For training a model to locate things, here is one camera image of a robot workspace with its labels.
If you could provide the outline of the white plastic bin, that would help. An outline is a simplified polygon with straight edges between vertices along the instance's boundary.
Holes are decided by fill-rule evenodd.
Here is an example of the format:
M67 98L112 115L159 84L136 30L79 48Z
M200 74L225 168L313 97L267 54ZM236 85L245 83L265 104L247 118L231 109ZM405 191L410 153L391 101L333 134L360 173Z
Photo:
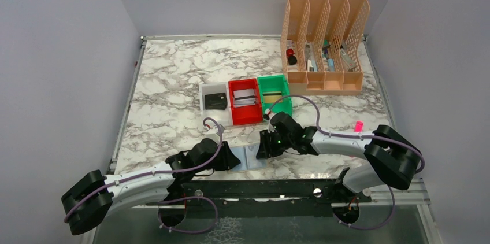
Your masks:
M233 126L228 83L200 84L198 88L201 117L211 117L224 127Z

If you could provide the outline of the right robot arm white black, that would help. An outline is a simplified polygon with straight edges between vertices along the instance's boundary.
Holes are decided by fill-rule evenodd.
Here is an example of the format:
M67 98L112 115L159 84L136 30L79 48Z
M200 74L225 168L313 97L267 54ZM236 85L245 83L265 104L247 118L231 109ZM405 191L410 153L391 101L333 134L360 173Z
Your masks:
M315 126L302 127L280 112L260 132L257 159L278 157L292 149L301 155L337 154L357 157L367 164L346 168L335 182L334 191L354 195L366 188L385 184L407 190L414 175L425 165L421 152L388 125L371 133L329 132Z

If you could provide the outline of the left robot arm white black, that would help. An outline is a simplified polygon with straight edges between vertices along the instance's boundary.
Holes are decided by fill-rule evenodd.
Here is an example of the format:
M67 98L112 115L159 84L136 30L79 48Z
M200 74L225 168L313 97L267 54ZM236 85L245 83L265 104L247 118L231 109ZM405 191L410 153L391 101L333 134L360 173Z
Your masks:
M240 163L226 141L205 138L146 169L122 175L91 171L61 197L64 222L72 235L81 235L118 210L167 198L199 172L228 171Z

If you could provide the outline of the silver credit card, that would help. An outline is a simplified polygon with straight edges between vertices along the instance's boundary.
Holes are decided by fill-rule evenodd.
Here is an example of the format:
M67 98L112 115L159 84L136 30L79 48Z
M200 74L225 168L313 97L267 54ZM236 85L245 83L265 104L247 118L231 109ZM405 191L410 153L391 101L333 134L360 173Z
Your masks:
M235 90L233 92L233 106L235 108L244 107L244 106L254 106L257 102L255 96L255 90L244 89L244 90Z

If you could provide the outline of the green plastic bin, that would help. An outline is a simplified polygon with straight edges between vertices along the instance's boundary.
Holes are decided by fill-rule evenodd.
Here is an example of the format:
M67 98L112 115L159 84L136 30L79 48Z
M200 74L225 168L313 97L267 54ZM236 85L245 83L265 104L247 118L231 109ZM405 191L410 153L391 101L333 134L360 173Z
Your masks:
M269 109L274 102L283 96L290 95L288 83L284 75L261 76L257 78L257 83L263 114L266 113L266 110ZM272 108L272 112L285 112L292 116L292 99L282 99Z

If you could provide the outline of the red plastic bin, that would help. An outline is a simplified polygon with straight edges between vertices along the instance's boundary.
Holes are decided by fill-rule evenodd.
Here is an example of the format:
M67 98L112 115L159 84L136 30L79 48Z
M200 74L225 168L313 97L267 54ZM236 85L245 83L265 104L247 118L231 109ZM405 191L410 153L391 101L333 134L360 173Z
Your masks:
M228 88L233 125L255 124L263 121L256 78L230 80Z

